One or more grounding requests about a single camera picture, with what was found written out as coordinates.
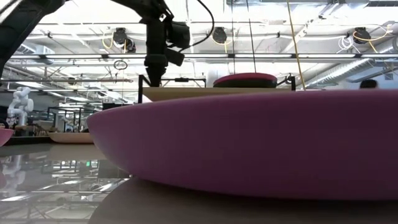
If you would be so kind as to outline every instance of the ductwork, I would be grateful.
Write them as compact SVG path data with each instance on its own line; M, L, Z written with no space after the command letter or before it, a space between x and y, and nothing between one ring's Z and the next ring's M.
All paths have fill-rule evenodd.
M394 37L386 42L383 42L376 46L377 52L379 54L397 54L398 53L398 39ZM366 54L373 54L373 50L368 50ZM307 88L313 88L317 85L326 85L328 83L338 83L352 75L363 72L370 67L375 66L376 60L373 58L364 58L351 63L342 63L337 65L319 75L315 78L306 81L305 86Z

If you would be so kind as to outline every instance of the beige bowl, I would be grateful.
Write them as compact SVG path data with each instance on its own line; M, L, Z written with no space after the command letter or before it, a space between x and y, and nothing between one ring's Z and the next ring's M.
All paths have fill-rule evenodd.
M93 144L89 133L49 133L50 139L63 144Z

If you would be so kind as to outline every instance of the large pink bowl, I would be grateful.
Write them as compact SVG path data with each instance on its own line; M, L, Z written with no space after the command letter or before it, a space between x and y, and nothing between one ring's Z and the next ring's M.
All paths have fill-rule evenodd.
M257 197L397 200L398 91L228 95L90 116L94 143L146 180Z
M0 147L3 146L14 134L14 130L0 128Z

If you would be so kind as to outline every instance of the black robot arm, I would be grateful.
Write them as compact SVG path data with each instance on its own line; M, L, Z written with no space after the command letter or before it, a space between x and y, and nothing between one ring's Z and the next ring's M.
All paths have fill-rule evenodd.
M159 86L169 62L181 66L184 55L167 47L186 49L190 43L189 27L173 22L174 15L164 0L112 0L133 9L147 26L145 66L151 86ZM25 41L34 27L47 14L59 9L65 0L10 0L0 6L0 71Z

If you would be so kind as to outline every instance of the person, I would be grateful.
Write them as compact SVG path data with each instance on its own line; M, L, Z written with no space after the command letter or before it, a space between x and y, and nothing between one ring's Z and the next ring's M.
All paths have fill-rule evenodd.
M376 80L363 80L359 88L378 88L378 84Z

